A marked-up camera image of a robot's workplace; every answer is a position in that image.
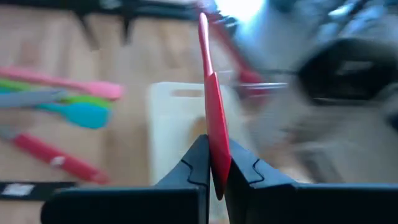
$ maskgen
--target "plastic cutting board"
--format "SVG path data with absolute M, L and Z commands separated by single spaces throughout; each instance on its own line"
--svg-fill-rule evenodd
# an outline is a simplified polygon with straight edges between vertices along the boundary
M 176 91 L 193 90 L 199 95 L 175 96 Z M 246 149 L 253 150 L 243 124 L 237 96 L 228 86 L 221 85 L 223 106 L 229 137 Z M 163 178 L 190 147 L 191 130 L 195 121 L 205 116 L 203 84 L 155 83 L 149 89 L 150 177 L 152 184 Z M 210 221 L 225 219 L 224 200 L 217 201 L 211 188 Z

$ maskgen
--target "red handle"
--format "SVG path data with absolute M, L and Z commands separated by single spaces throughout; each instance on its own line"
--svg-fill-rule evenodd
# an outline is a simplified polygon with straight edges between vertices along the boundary
M 217 74 L 211 66 L 208 21 L 204 13 L 200 14 L 198 32 L 205 77 L 206 125 L 211 152 L 211 169 L 213 178 L 217 180 L 215 181 L 217 198 L 221 200 L 226 188 L 232 157 L 229 151 L 229 137 L 220 85 Z
M 29 134 L 20 134 L 13 139 L 13 143 L 24 152 L 52 166 L 59 166 L 63 170 L 83 180 L 105 184 L 109 181 L 108 176 L 95 167 L 68 155 L 57 148 L 37 139 Z

